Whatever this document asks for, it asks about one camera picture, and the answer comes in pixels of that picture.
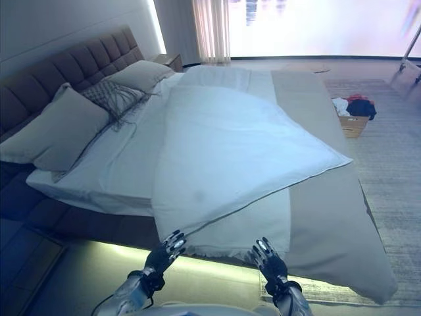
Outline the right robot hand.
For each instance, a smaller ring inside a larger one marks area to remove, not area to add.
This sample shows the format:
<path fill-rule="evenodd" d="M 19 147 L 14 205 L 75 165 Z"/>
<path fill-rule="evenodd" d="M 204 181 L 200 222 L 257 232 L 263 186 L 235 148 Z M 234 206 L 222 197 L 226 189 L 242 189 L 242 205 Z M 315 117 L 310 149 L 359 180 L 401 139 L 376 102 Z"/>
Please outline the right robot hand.
<path fill-rule="evenodd" d="M 266 279 L 266 291 L 272 297 L 283 292 L 287 282 L 287 267 L 267 238 L 256 240 L 249 256 Z"/>

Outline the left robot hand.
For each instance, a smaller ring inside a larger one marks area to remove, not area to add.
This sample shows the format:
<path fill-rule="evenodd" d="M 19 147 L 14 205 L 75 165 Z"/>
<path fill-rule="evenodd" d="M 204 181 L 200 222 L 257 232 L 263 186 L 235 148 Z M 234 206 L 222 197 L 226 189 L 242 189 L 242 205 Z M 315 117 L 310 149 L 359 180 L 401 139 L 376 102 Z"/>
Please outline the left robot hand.
<path fill-rule="evenodd" d="M 146 275 L 157 273 L 162 276 L 165 270 L 186 250 L 185 234 L 180 230 L 167 236 L 147 256 L 143 272 Z"/>

